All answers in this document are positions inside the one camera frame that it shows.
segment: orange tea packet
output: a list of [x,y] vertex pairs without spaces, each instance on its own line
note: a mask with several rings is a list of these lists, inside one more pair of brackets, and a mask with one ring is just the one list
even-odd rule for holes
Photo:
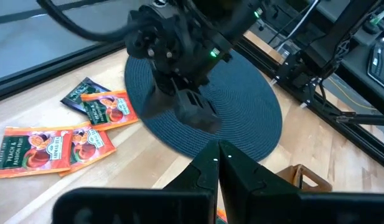
[[70,169],[73,128],[5,129],[0,178],[47,174]]
[[93,128],[98,131],[138,121],[125,90],[82,94],[81,99]]
[[70,153],[70,170],[59,173],[61,177],[71,174],[111,153],[116,148],[104,131],[92,128],[89,121],[74,126]]

